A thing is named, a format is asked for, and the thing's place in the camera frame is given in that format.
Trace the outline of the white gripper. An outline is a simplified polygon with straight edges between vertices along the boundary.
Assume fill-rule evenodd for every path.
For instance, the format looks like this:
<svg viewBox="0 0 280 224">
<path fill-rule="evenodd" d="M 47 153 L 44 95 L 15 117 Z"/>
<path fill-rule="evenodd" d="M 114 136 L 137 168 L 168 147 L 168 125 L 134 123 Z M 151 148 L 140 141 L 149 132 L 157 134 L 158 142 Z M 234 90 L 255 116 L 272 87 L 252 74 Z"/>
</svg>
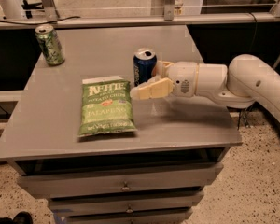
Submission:
<svg viewBox="0 0 280 224">
<path fill-rule="evenodd" d="M 173 64 L 157 61 L 152 71 L 153 78 L 132 88 L 130 96 L 133 100 L 162 98 L 170 93 L 178 97 L 192 97 L 195 94 L 198 68 L 195 62 Z"/>
</svg>

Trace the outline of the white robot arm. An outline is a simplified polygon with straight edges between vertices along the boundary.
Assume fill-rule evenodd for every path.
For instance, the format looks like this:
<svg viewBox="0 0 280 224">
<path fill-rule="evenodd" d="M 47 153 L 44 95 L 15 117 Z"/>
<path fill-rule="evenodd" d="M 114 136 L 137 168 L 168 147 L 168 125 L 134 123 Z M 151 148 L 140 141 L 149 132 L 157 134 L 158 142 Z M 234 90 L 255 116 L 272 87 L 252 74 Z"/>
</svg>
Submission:
<svg viewBox="0 0 280 224">
<path fill-rule="evenodd" d="M 156 75 L 132 88 L 134 100 L 206 97 L 218 105 L 245 109 L 257 102 L 280 123 L 280 75 L 260 58 L 243 54 L 231 63 L 158 62 Z"/>
</svg>

